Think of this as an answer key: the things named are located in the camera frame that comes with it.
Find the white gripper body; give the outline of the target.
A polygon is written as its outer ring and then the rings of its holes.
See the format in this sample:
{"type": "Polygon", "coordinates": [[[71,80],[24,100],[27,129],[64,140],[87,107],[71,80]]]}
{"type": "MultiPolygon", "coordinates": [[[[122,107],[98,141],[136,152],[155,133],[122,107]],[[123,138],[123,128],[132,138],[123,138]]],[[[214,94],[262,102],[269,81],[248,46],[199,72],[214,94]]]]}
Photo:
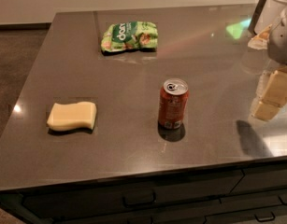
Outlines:
{"type": "Polygon", "coordinates": [[[271,60],[287,65],[287,6],[273,20],[267,53],[271,60]]]}

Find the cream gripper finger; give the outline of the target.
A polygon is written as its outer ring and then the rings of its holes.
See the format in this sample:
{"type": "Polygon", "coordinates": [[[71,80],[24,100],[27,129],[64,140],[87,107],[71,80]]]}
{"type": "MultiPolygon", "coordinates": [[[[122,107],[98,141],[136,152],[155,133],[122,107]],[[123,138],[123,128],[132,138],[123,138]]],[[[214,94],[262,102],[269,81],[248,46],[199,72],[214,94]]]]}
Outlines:
{"type": "Polygon", "coordinates": [[[271,120],[279,113],[279,111],[279,107],[265,104],[261,101],[256,102],[252,107],[252,115],[260,120],[271,120]]]}
{"type": "Polygon", "coordinates": [[[287,73],[277,70],[270,76],[262,101],[278,107],[287,104],[287,73]]]}

